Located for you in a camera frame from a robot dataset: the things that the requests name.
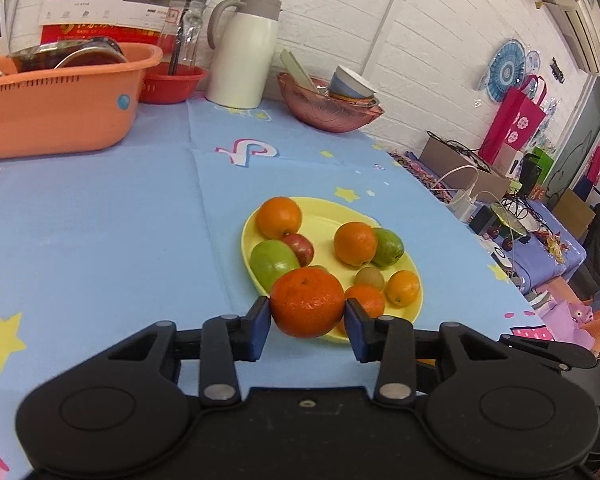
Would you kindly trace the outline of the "green mango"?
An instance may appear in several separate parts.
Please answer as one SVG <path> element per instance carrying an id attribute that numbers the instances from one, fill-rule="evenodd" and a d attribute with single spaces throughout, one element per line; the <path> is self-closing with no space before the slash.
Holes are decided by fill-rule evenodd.
<path id="1" fill-rule="evenodd" d="M 380 268 L 393 266 L 404 254 L 404 245 L 400 236 L 385 228 L 373 228 L 377 248 L 372 260 Z"/>
<path id="2" fill-rule="evenodd" d="M 292 249 L 281 240 L 264 240 L 254 246 L 249 257 L 249 269 L 265 292 L 283 275 L 300 268 Z"/>

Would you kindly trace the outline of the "large orange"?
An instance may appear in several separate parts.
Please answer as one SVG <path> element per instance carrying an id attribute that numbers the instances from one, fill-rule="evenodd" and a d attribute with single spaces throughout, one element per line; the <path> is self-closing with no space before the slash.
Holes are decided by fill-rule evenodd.
<path id="1" fill-rule="evenodd" d="M 334 235 L 336 257 L 348 266 L 359 268 L 370 263 L 378 247 L 374 229 L 363 222 L 347 222 Z"/>

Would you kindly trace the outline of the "blue star-print tablecloth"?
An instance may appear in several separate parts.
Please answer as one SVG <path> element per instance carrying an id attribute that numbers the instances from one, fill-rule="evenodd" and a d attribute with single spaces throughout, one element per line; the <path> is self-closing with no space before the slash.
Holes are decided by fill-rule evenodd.
<path id="1" fill-rule="evenodd" d="M 0 162 L 0 328 L 22 342 L 0 365 L 0 479 L 28 473 L 14 420 L 37 385 L 157 321 L 197 328 L 251 307 L 240 236 L 273 196 L 396 232 L 424 289 L 418 327 L 547 335 L 475 235 L 368 133 L 324 133 L 275 102 L 143 105 L 109 150 Z"/>

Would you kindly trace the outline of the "orange with navel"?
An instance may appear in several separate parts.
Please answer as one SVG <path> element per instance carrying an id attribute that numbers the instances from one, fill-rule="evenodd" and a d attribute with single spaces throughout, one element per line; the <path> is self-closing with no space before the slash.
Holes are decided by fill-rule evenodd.
<path id="1" fill-rule="evenodd" d="M 266 200 L 256 214 L 260 233 L 270 240 L 297 233 L 302 223 L 302 212 L 294 200 L 277 196 Z"/>

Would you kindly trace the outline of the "blue round fan decoration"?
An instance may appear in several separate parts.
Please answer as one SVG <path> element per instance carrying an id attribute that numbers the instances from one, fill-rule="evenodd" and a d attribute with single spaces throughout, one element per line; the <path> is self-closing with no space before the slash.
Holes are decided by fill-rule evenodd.
<path id="1" fill-rule="evenodd" d="M 517 39 L 502 44 L 493 55 L 483 77 L 483 87 L 491 101 L 501 103 L 511 88 L 517 88 L 526 71 L 526 50 Z"/>

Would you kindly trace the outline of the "tangerine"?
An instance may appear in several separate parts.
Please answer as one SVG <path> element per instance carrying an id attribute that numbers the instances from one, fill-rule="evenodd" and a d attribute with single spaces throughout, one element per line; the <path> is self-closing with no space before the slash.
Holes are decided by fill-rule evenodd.
<path id="1" fill-rule="evenodd" d="M 347 300 L 355 299 L 370 318 L 378 318 L 385 313 L 385 298 L 370 285 L 353 285 L 344 292 Z"/>
<path id="2" fill-rule="evenodd" d="M 270 292 L 272 318 L 286 335 L 314 338 L 341 320 L 344 290 L 336 276 L 319 268 L 301 268 L 279 278 Z"/>

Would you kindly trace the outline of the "orange plastic basket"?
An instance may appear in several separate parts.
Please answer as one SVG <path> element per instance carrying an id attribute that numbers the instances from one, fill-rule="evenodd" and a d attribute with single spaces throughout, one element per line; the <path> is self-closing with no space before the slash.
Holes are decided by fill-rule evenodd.
<path id="1" fill-rule="evenodd" d="M 84 153 L 120 142 L 136 117 L 146 70 L 162 51 L 121 45 L 126 61 L 19 73 L 0 58 L 0 159 Z"/>

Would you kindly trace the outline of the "small red plastic basket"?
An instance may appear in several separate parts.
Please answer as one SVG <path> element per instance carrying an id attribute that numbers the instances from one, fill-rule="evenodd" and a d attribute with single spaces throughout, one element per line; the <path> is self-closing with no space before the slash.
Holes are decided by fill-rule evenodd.
<path id="1" fill-rule="evenodd" d="M 168 74 L 166 63 L 148 70 L 138 100 L 146 104 L 178 104 L 189 99 L 198 84 L 208 76 L 202 67 L 180 67 L 174 75 Z"/>

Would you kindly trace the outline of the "white thermos jug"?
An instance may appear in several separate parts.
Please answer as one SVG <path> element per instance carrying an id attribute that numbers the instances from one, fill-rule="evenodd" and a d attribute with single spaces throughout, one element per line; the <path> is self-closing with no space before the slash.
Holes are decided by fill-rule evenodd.
<path id="1" fill-rule="evenodd" d="M 238 110 L 261 103 L 277 44 L 280 0 L 223 0 L 213 9 L 206 99 Z"/>

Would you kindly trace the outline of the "brown longan large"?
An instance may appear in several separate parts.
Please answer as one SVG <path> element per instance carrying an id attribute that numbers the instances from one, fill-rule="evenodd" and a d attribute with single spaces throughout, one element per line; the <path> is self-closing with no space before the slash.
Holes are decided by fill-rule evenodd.
<path id="1" fill-rule="evenodd" d="M 382 292 L 385 287 L 385 278 L 376 266 L 364 266 L 355 275 L 354 284 L 373 287 Z"/>

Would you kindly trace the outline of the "red plum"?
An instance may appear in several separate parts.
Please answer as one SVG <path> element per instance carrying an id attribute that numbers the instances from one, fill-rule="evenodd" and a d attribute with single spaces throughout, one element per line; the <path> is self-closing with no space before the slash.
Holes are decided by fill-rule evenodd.
<path id="1" fill-rule="evenodd" d="M 298 259 L 300 266 L 309 266 L 314 259 L 312 243 L 299 233 L 290 233 L 280 239 L 285 243 Z"/>

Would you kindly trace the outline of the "white blue ceramic cup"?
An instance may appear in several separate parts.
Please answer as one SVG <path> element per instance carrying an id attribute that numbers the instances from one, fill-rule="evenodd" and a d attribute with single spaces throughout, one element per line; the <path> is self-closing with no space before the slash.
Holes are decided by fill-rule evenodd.
<path id="1" fill-rule="evenodd" d="M 338 65 L 332 79 L 329 81 L 328 90 L 338 96 L 362 100 L 375 96 L 376 90 L 372 84 L 354 70 Z"/>

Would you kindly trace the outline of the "white dish in bowl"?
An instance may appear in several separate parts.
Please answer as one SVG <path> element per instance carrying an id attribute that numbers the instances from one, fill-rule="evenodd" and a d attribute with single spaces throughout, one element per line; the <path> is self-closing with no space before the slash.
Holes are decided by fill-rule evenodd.
<path id="1" fill-rule="evenodd" d="M 279 58 L 280 62 L 282 62 L 283 66 L 286 68 L 287 73 L 291 76 L 294 82 L 298 84 L 299 87 L 313 93 L 318 92 L 314 81 L 291 51 L 287 49 L 281 50 L 279 53 Z"/>

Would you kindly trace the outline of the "small orange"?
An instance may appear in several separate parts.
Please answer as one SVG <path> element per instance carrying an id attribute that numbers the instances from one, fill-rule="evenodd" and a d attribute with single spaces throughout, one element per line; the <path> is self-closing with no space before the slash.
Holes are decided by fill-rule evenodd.
<path id="1" fill-rule="evenodd" d="M 418 276 L 407 270 L 394 272 L 385 286 L 385 295 L 390 304 L 397 308 L 412 304 L 420 293 L 420 281 Z"/>

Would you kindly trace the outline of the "clear glass pitcher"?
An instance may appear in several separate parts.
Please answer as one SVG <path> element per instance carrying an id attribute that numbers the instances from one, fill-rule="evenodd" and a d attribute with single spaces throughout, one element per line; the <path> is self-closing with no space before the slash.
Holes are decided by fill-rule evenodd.
<path id="1" fill-rule="evenodd" d="M 158 40 L 163 53 L 159 75 L 185 75 L 195 67 L 203 13 L 199 2 L 171 2 Z"/>

